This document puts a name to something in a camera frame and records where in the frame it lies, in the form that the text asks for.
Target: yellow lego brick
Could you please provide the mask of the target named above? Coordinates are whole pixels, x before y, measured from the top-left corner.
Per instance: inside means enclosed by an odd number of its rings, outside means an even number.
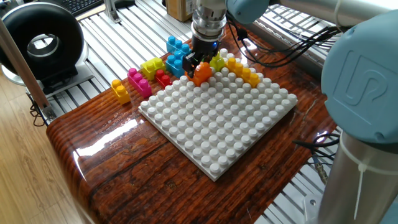
[[[210,66],[215,68],[215,70],[217,72],[221,71],[221,69],[224,67],[224,65],[225,65],[224,59],[222,57],[220,57],[219,52],[210,61]]]
[[[148,80],[154,80],[156,71],[166,71],[166,65],[160,58],[153,58],[141,65],[141,72],[147,77]]]
[[[115,97],[118,99],[120,105],[130,102],[130,96],[126,88],[122,85],[120,80],[113,80],[111,86]]]

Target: pink lego brick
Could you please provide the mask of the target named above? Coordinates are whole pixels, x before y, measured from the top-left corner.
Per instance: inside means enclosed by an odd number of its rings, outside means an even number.
[[[148,80],[142,78],[140,73],[137,73],[135,68],[130,68],[127,75],[129,83],[141,94],[142,97],[148,98],[152,95],[152,89],[148,84]]]

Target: red lego brick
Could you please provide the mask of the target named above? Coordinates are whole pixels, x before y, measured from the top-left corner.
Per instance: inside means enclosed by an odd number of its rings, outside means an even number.
[[[152,89],[148,84],[148,80],[142,78],[135,68],[130,68],[127,75],[129,83],[141,94],[142,97],[148,98],[152,95]]]
[[[166,75],[163,70],[156,71],[155,79],[163,88],[172,84],[170,77]]]

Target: metal rod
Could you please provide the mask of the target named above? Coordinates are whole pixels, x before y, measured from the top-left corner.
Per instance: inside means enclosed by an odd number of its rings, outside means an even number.
[[[55,114],[51,110],[51,106],[47,98],[45,97],[41,87],[36,81],[32,71],[30,70],[28,64],[26,63],[24,57],[19,51],[17,45],[14,42],[14,39],[11,37],[11,34],[8,32],[6,25],[4,25],[3,21],[0,19],[0,47],[6,53],[7,58],[12,63],[12,66],[16,69],[18,75],[24,81],[25,86],[30,91],[34,101],[37,103],[39,108],[45,113],[45,115],[54,119]]]

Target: blue lego brick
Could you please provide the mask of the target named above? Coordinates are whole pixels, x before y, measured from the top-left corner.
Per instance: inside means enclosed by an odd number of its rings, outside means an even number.
[[[184,56],[192,52],[188,44],[182,44],[182,41],[177,40],[174,36],[169,37],[166,43],[166,49],[171,54],[174,54],[177,50],[179,50],[183,53]]]
[[[166,70],[173,74],[175,77],[180,78],[185,74],[182,68],[182,61],[176,59],[174,55],[169,55],[166,60]]]

